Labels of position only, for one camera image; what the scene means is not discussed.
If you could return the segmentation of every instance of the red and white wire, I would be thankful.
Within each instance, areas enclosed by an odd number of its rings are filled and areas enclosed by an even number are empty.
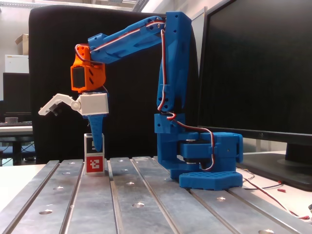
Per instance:
[[[176,122],[181,127],[196,130],[196,131],[205,131],[205,132],[210,133],[211,146],[212,146],[212,154],[211,154],[211,159],[212,159],[211,161],[212,162],[211,162],[210,167],[208,167],[206,169],[202,169],[203,171],[210,171],[213,168],[213,166],[215,165],[215,139],[214,139],[214,134],[212,133],[212,131],[210,131],[208,128],[200,128],[200,127],[193,127],[193,126],[186,125],[184,123],[181,123],[180,121],[175,120],[175,117],[176,117],[175,113],[172,113],[172,112],[167,112],[167,113],[172,115],[172,116],[168,116],[167,120],[173,120],[174,122]]]
[[[279,200],[277,200],[273,195],[271,195],[269,192],[265,191],[264,189],[262,189],[261,187],[259,187],[258,185],[252,183],[249,179],[247,178],[243,178],[244,180],[246,180],[247,182],[249,182],[251,185],[253,185],[254,187],[256,187],[258,190],[260,190],[261,192],[263,192],[264,194],[268,195],[270,198],[272,198],[274,201],[276,201],[281,207],[283,207],[288,213],[290,213],[291,215],[299,218],[299,219],[309,219],[310,217],[308,215],[306,216],[297,216],[294,212],[290,211],[287,209],[287,207],[285,205],[283,205]]]
[[[93,65],[102,65],[103,64],[103,62],[96,62],[96,61],[91,61],[91,60],[87,60],[87,59],[84,59],[81,55],[80,55],[80,53],[79,53],[79,46],[84,46],[84,47],[89,47],[89,45],[88,44],[77,44],[76,46],[75,46],[75,53],[76,53],[76,55],[78,56],[78,58],[81,60],[81,61],[84,61],[84,62],[90,62],[90,63],[92,63]]]
[[[166,95],[165,95],[165,85],[167,83],[167,77],[166,77],[166,44],[165,44],[165,35],[164,35],[165,31],[162,29],[160,31],[160,35],[161,35],[161,49],[162,49],[162,98],[161,98],[161,102],[159,104],[159,106],[157,107],[157,109],[159,111],[161,111],[162,106],[165,103],[165,99],[166,99]],[[210,131],[207,128],[200,128],[200,127],[193,127],[193,126],[189,126],[186,125],[184,123],[181,123],[180,121],[175,120],[176,114],[173,112],[167,112],[168,114],[171,114],[172,116],[168,116],[167,120],[172,120],[174,122],[176,122],[178,125],[187,128],[187,129],[193,129],[196,131],[205,131],[210,133],[211,136],[211,146],[212,146],[212,154],[211,154],[211,158],[212,158],[212,163],[210,165],[210,167],[206,168],[206,169],[202,169],[203,171],[210,171],[213,166],[215,165],[215,140],[214,140],[214,134],[212,133],[212,131]]]
[[[145,27],[150,27],[150,26],[152,26],[152,25],[154,25],[154,24],[165,24],[165,21],[162,21],[162,20],[155,20],[155,21],[152,21],[152,22],[146,24]],[[110,44],[112,44],[112,43],[114,43],[114,42],[116,42],[116,41],[118,41],[118,40],[120,40],[120,39],[122,39],[122,38],[125,38],[125,37],[127,37],[127,36],[129,36],[129,35],[131,35],[131,34],[133,34],[133,33],[139,32],[139,31],[140,31],[140,28],[136,28],[136,29],[131,30],[131,31],[127,32],[127,33],[124,33],[124,34],[122,34],[121,36],[119,36],[119,37],[117,37],[117,38],[115,38],[115,39],[113,39],[113,40],[110,40],[110,41],[108,41],[108,42],[106,42],[106,43],[104,43],[104,44],[98,46],[98,47],[95,48],[93,51],[97,51],[97,50],[99,50],[99,49],[102,49],[103,47],[105,47],[105,46],[107,46],[107,45],[110,45]]]
[[[165,103],[165,84],[167,83],[167,78],[166,78],[166,45],[165,45],[165,35],[164,35],[165,31],[162,29],[160,31],[160,35],[161,35],[161,51],[162,51],[162,98],[161,98],[161,102],[159,104],[159,106],[157,107],[157,109],[159,111],[161,111],[162,106]]]

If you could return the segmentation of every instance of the orange servo bracket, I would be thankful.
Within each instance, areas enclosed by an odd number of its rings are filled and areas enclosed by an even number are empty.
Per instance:
[[[77,54],[73,66],[70,68],[72,90],[83,93],[100,88],[106,80],[104,63],[91,63],[90,48],[78,45],[77,52],[85,60],[81,60]]]

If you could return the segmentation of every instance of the monitor screen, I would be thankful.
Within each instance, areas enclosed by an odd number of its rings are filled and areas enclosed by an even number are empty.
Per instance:
[[[199,125],[312,134],[312,1],[236,0],[206,20]]]
[[[30,113],[29,74],[3,73],[4,111],[10,113]]]

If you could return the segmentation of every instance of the monitor stand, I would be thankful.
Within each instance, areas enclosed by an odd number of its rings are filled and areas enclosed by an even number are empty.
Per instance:
[[[254,153],[244,155],[237,167],[292,187],[312,191],[312,146],[287,144],[286,155]]]

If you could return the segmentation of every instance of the computer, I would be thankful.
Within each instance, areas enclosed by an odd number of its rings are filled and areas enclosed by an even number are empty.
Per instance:
[[[3,111],[19,122],[31,120],[29,74],[3,73]]]
[[[224,0],[206,12],[198,125],[287,143],[238,167],[312,191],[312,3]]]

